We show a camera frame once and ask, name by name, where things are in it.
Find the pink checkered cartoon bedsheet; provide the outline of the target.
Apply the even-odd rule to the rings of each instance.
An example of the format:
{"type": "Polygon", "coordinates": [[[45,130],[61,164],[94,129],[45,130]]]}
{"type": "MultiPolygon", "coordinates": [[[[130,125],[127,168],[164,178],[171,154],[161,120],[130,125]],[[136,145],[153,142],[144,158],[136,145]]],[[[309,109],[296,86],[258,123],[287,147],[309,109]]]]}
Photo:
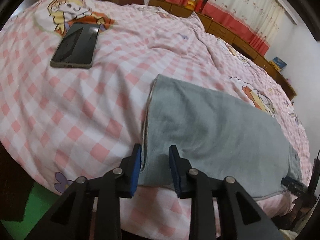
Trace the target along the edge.
{"type": "MultiPolygon", "coordinates": [[[[1,143],[25,171],[53,192],[79,176],[115,168],[143,144],[148,98],[157,76],[227,93],[270,114],[311,177],[305,129],[283,89],[196,14],[180,18],[147,5],[96,0],[39,0],[1,30],[1,143]],[[73,23],[100,25],[89,69],[50,66],[73,23]]],[[[291,211],[283,188],[255,199],[270,217],[291,211]]],[[[191,207],[171,186],[138,187],[121,201],[124,230],[151,239],[187,239],[191,207]]]]}

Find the blue picture book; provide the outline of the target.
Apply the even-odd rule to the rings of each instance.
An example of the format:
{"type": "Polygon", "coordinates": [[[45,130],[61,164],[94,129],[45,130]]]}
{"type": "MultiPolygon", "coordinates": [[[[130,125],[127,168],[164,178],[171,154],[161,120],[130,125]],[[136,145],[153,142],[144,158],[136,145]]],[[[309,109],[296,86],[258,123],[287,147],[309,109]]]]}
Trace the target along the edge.
{"type": "Polygon", "coordinates": [[[279,72],[281,72],[286,66],[287,63],[284,62],[282,59],[280,59],[279,57],[275,57],[270,61],[270,64],[272,64],[274,66],[274,68],[276,68],[279,72]]]}

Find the black smartphone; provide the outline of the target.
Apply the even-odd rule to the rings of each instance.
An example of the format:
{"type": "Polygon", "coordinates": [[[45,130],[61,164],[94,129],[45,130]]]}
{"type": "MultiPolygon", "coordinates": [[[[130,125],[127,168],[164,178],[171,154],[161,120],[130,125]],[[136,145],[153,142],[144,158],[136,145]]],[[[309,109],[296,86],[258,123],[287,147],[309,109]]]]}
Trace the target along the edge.
{"type": "Polygon", "coordinates": [[[99,31],[98,24],[73,23],[51,58],[50,66],[72,69],[91,68],[99,31]]]}

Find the long wooden low cabinet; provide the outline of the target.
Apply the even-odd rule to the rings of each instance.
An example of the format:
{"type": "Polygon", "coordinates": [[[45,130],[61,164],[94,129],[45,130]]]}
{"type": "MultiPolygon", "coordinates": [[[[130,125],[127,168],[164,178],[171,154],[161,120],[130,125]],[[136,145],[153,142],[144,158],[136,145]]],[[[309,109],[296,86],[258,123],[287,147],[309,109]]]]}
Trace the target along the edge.
{"type": "MultiPolygon", "coordinates": [[[[172,4],[163,0],[149,0],[149,6],[161,7],[165,11],[177,16],[188,18],[193,11],[182,7],[180,5],[172,4]]],[[[290,85],[290,83],[283,77],[283,75],[278,71],[270,61],[267,61],[261,54],[259,54],[253,47],[251,47],[247,42],[245,42],[238,35],[235,35],[233,32],[222,26],[221,24],[215,22],[212,18],[207,17],[199,12],[196,13],[200,18],[204,26],[205,32],[215,35],[223,39],[225,42],[230,44],[236,51],[240,52],[242,55],[253,61],[257,66],[263,68],[267,74],[279,84],[287,97],[292,100],[297,96],[296,91],[290,85]]]]}

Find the cream and red curtain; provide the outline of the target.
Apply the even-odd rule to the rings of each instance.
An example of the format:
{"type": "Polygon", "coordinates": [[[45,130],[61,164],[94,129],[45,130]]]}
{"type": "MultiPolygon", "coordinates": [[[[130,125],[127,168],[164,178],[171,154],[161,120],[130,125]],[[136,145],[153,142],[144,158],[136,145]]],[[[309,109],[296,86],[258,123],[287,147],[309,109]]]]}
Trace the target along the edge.
{"type": "MultiPolygon", "coordinates": [[[[185,6],[190,0],[164,0],[185,6]]],[[[285,15],[277,0],[195,0],[196,11],[212,18],[265,55],[285,15]]]]}

